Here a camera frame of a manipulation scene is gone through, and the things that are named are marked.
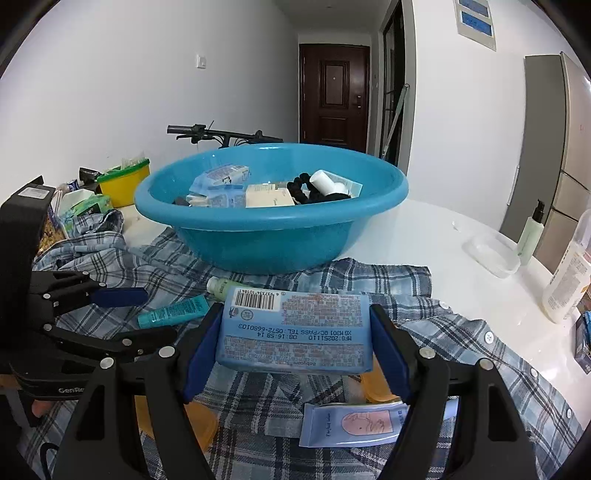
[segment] bicycle handlebar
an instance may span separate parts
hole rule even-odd
[[[179,138],[190,138],[191,142],[196,144],[200,140],[219,140],[217,137],[221,137],[222,148],[228,147],[231,138],[245,140],[250,144],[259,143],[283,143],[282,138],[277,137],[266,137],[262,134],[262,131],[257,131],[254,135],[240,134],[237,132],[227,132],[224,130],[210,130],[205,125],[196,124],[192,127],[184,125],[169,125],[167,133],[179,135]]]

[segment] light switch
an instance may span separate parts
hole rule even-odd
[[[207,68],[207,59],[205,57],[202,57],[201,55],[197,55],[196,67],[198,69],[206,69]]]

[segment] screw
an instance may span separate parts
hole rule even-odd
[[[100,361],[100,367],[103,370],[107,370],[108,368],[111,368],[114,364],[115,364],[115,360],[113,360],[110,356],[103,358]]]
[[[429,348],[428,346],[424,346],[418,351],[418,354],[426,359],[435,358],[435,350]]]
[[[492,370],[495,367],[495,365],[488,358],[481,359],[478,364],[480,365],[480,368],[484,370]]]
[[[162,358],[170,358],[174,355],[174,347],[173,346],[163,346],[159,351],[158,354]]]

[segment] wooden door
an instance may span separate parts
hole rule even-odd
[[[369,47],[300,45],[300,142],[366,151]]]

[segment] white table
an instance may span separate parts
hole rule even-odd
[[[130,246],[150,243],[165,228],[123,209]],[[574,321],[552,323],[539,306],[551,274],[536,259],[512,277],[495,277],[463,246],[490,227],[442,207],[406,200],[373,217],[362,236],[341,258],[371,264],[426,265],[433,276],[433,297],[470,319],[484,319],[494,334],[557,388],[585,428],[591,420],[591,375],[574,360]]]

